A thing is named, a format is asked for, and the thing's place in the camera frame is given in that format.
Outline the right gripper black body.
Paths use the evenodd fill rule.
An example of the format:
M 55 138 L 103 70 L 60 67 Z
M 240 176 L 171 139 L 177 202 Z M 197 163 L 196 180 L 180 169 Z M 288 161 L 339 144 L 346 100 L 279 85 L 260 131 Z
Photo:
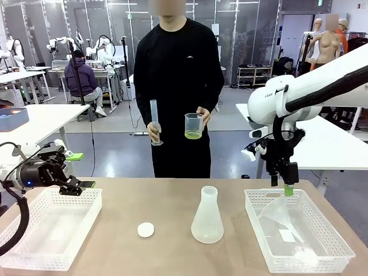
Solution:
M 276 140 L 265 138 L 264 146 L 266 153 L 266 171 L 268 173 L 295 173 L 296 162 L 291 162 L 290 157 L 294 154 L 295 140 Z

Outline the person's right hand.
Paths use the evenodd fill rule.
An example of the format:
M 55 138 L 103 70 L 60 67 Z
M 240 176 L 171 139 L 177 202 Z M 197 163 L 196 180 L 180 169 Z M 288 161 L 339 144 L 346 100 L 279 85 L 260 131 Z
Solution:
M 151 138 L 151 143 L 152 144 L 160 143 L 159 135 L 161 133 L 161 127 L 160 127 L 160 124 L 158 122 L 151 121 L 147 125 L 147 132 L 148 132 L 149 137 Z

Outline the person's left hand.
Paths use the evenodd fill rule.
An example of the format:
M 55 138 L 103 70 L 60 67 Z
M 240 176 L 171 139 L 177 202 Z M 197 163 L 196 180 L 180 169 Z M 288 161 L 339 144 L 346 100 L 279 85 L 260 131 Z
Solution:
M 197 114 L 200 114 L 202 116 L 202 125 L 203 125 L 203 128 L 207 126 L 210 118 L 211 118 L 211 113 L 208 109 L 205 109 L 201 106 L 199 106 L 197 108 L 197 111 L 196 111 Z

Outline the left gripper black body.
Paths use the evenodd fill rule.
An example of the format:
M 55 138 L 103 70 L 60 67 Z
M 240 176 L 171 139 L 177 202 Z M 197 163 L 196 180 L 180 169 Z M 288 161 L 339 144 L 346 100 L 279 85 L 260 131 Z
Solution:
M 16 169 L 16 189 L 33 189 L 35 187 L 60 186 L 68 188 L 69 184 L 64 169 L 67 166 L 50 161 L 29 161 Z

